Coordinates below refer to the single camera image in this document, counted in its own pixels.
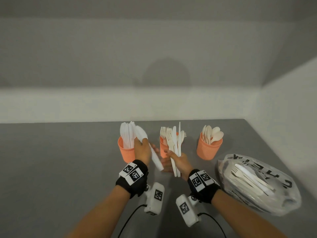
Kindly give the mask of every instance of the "forearm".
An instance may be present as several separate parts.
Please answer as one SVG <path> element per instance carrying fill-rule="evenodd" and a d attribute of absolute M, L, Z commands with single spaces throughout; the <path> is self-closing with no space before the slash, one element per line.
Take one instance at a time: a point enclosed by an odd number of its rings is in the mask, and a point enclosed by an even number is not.
<path fill-rule="evenodd" d="M 216 192 L 211 203 L 242 238 L 286 237 L 267 220 L 228 196 L 222 190 Z"/>
<path fill-rule="evenodd" d="M 115 186 L 110 195 L 90 211 L 67 238 L 110 237 L 129 198 L 129 192 Z"/>

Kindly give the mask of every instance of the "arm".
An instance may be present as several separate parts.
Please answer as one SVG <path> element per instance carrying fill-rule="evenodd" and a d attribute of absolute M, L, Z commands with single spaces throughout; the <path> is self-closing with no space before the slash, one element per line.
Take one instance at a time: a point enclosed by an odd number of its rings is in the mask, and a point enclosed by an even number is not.
<path fill-rule="evenodd" d="M 168 157 L 172 157 L 182 178 L 187 181 L 189 174 L 194 169 L 188 162 L 187 156 L 182 153 L 180 157 L 170 150 L 165 150 Z M 173 172 L 171 159 L 162 159 L 164 172 Z M 232 229 L 242 238 L 252 237 L 286 237 L 267 220 L 260 217 L 251 209 L 245 207 L 239 201 L 230 197 L 222 190 L 216 191 L 211 204 L 219 211 Z"/>
<path fill-rule="evenodd" d="M 240 237 L 286 237 L 267 220 L 222 190 L 216 192 L 211 203 Z"/>
<path fill-rule="evenodd" d="M 137 138 L 134 140 L 134 154 L 137 160 L 149 166 L 152 153 L 147 139 L 143 139 L 142 143 Z M 110 237 L 130 196 L 128 191 L 116 185 L 110 195 L 93 208 L 65 238 Z"/>

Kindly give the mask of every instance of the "plastic bag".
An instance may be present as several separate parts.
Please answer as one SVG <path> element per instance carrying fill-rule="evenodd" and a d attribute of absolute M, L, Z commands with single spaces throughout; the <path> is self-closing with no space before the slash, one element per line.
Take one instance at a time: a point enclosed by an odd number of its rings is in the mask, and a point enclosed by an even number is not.
<path fill-rule="evenodd" d="M 269 191 L 265 189 L 265 193 L 263 189 L 250 186 L 244 181 L 244 177 L 241 179 L 235 176 L 237 173 L 232 169 L 236 171 L 240 165 L 265 181 L 269 185 L 265 188 L 270 187 Z M 274 216 L 283 216 L 301 206 L 300 192 L 294 180 L 259 160 L 237 154 L 226 155 L 224 160 L 218 160 L 217 171 L 222 189 L 255 210 Z"/>

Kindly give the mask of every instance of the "wire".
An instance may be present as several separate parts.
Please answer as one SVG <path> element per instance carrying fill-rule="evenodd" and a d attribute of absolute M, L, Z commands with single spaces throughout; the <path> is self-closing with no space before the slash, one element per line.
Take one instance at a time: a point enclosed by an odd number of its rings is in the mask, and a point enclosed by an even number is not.
<path fill-rule="evenodd" d="M 206 215 L 206 216 L 211 217 L 211 218 L 219 225 L 219 227 L 220 227 L 222 233 L 224 234 L 224 237 L 227 238 L 227 237 L 226 237 L 226 234 L 224 233 L 224 230 L 221 228 L 220 224 L 218 223 L 218 221 L 216 221 L 216 219 L 215 219 L 214 217 L 212 217 L 211 215 L 209 215 L 209 214 L 207 214 L 207 213 L 204 213 L 204 212 L 199 213 L 197 216 L 201 216 L 201 215 Z"/>
<path fill-rule="evenodd" d="M 143 205 L 138 206 L 138 207 L 132 212 L 132 214 L 131 214 L 130 217 L 126 220 L 124 226 L 122 227 L 122 229 L 121 229 L 121 231 L 120 231 L 120 233 L 119 233 L 119 235 L 118 235 L 118 238 L 120 237 L 121 233 L 123 232 L 123 229 L 125 228 L 126 224 L 128 224 L 128 222 L 129 222 L 129 220 L 131 219 L 131 217 L 133 216 L 133 214 L 134 214 L 139 208 L 141 208 L 142 206 L 147 207 L 147 205 L 143 204 Z"/>

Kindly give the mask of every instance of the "orange cup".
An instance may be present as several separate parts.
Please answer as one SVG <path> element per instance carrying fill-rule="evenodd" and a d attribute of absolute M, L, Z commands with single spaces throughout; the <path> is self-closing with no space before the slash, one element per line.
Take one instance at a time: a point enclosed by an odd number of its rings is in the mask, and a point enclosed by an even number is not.
<path fill-rule="evenodd" d="M 130 163 L 135 160 L 134 148 L 123 148 L 123 139 L 121 136 L 118 139 L 118 146 L 120 148 L 122 158 L 126 163 Z"/>
<path fill-rule="evenodd" d="M 168 145 L 163 144 L 163 138 L 161 136 L 159 137 L 159 148 L 160 148 L 160 152 L 161 152 L 161 157 L 167 158 L 164 150 L 168 149 Z"/>
<path fill-rule="evenodd" d="M 219 141 L 212 142 L 212 144 L 210 145 L 206 144 L 202 138 L 203 134 L 200 133 L 197 145 L 197 155 L 203 160 L 212 160 L 222 144 L 222 139 Z"/>

